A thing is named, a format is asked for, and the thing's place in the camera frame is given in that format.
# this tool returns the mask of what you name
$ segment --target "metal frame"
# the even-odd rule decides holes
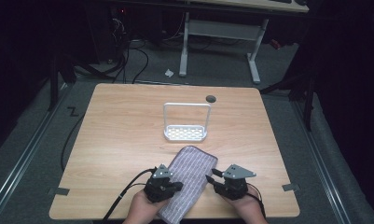
[[[175,124],[168,125],[167,122],[167,108],[169,106],[204,106],[207,107],[207,117],[204,126],[198,124]],[[207,126],[209,124],[211,106],[208,104],[188,104],[188,103],[166,103],[163,105],[163,119],[164,119],[164,136],[169,141],[191,141],[201,142],[207,135]]]

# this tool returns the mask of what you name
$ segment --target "gray cloth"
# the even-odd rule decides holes
[[[218,158],[196,147],[183,147],[169,166],[173,173],[172,182],[184,184],[170,202],[159,211],[159,216],[168,224],[176,224],[201,196],[207,182],[206,175],[212,175]]]

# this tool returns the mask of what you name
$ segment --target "hand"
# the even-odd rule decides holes
[[[147,224],[154,219],[157,212],[168,202],[169,200],[152,203],[148,200],[144,191],[140,190],[134,194],[128,216],[123,224]]]
[[[259,198],[256,189],[248,185],[248,193]],[[267,224],[268,222],[263,217],[259,202],[251,196],[245,195],[238,200],[230,200],[228,198],[222,197],[230,205],[232,205],[237,214],[247,223],[247,224]]]

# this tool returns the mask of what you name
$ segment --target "wire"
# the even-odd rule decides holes
[[[138,177],[140,177],[141,175],[143,174],[146,174],[148,172],[151,172],[152,174],[155,173],[157,169],[147,169],[147,170],[144,170],[143,172],[141,172],[140,174],[138,174],[132,181],[131,183],[129,183],[129,185],[119,194],[119,196],[117,197],[117,199],[114,201],[114,203],[111,205],[110,209],[108,210],[107,214],[105,214],[103,220],[102,220],[102,224],[104,224],[108,218],[111,216],[112,212],[114,211],[114,209],[117,207],[117,205],[119,204],[120,200],[123,198],[123,196],[126,194],[126,192],[128,191],[128,189],[130,189],[131,187],[133,186],[136,186],[136,185],[141,185],[141,184],[134,184],[134,181],[136,181],[136,179],[138,179]]]
[[[262,195],[260,194],[260,192],[259,192],[259,189],[256,187],[256,186],[254,186],[254,185],[252,185],[252,184],[250,184],[250,183],[247,183],[249,186],[251,186],[251,187],[253,187],[255,190],[256,190],[256,192],[258,192],[258,197],[259,197],[259,201],[262,201]]]
[[[61,155],[61,168],[62,168],[62,171],[63,171],[63,172],[64,172],[64,169],[65,169],[64,161],[63,161],[65,148],[67,147],[68,141],[70,141],[71,135],[73,134],[74,130],[76,129],[76,126],[78,125],[79,122],[81,122],[81,120],[82,120],[84,117],[85,117],[85,113],[84,113],[84,114],[79,118],[79,120],[76,122],[76,124],[74,125],[73,129],[72,129],[72,130],[70,131],[70,133],[68,134],[67,139],[65,140],[64,146],[63,146],[63,148],[62,148],[62,155]]]
[[[134,76],[134,79],[133,79],[133,81],[132,81],[132,84],[134,84],[134,82],[136,81],[136,79],[140,76],[140,74],[142,74],[142,73],[144,72],[144,70],[145,70],[146,67],[148,66],[148,55],[147,55],[145,52],[143,52],[142,50],[140,50],[140,49],[136,49],[136,50],[138,50],[138,51],[144,53],[144,55],[146,56],[146,63],[145,63],[145,66],[143,67],[143,69],[142,69],[139,73],[137,73],[137,75]]]
[[[178,29],[177,31],[174,33],[174,35],[172,37],[169,37],[169,38],[166,38],[166,39],[163,39],[163,41],[166,41],[166,40],[171,40],[171,39],[174,39],[174,38],[178,38],[182,35],[178,35],[180,33],[180,30],[181,30],[181,27],[183,27],[183,21],[184,21],[184,17],[186,16],[186,13],[184,12],[183,13],[183,17],[181,18],[181,21],[180,21],[180,25],[178,26]]]
[[[250,194],[250,193],[245,193],[245,194],[248,195],[248,196],[250,196],[250,197],[252,197],[252,198],[254,198],[255,200],[258,201],[258,203],[259,203],[259,207],[260,207],[261,212],[262,212],[262,215],[263,215],[264,218],[266,218],[265,206],[263,205],[263,202],[262,202],[262,195],[260,194],[259,189],[258,189],[256,186],[254,186],[254,185],[252,185],[252,184],[250,184],[250,183],[247,183],[247,184],[248,184],[249,186],[253,187],[253,188],[256,190],[256,192],[258,192],[258,197],[259,197],[259,198],[257,198],[255,195],[252,195],[252,194]]]

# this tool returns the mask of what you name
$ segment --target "tape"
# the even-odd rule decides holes
[[[67,196],[69,191],[70,191],[70,189],[63,189],[63,188],[50,188],[50,189],[48,190],[48,195],[59,194],[59,195]]]
[[[283,190],[284,191],[293,190],[295,192],[295,191],[300,190],[300,187],[298,184],[287,184],[287,185],[283,185]]]

